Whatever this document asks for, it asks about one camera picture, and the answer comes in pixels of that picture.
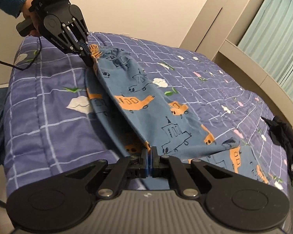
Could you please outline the person's left hand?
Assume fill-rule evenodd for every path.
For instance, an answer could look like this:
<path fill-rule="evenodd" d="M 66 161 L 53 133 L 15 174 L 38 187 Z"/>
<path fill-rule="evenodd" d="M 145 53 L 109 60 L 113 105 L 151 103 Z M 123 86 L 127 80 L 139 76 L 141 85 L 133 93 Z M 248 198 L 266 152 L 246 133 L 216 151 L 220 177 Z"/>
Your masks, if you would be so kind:
<path fill-rule="evenodd" d="M 32 20 L 32 23 L 35 27 L 35 30 L 31 30 L 28 34 L 29 36 L 39 37 L 40 32 L 38 30 L 39 24 L 41 23 L 41 20 L 37 13 L 35 11 L 31 12 L 29 9 L 32 6 L 33 0 L 26 0 L 25 3 L 22 6 L 21 12 L 25 19 L 30 18 Z"/>

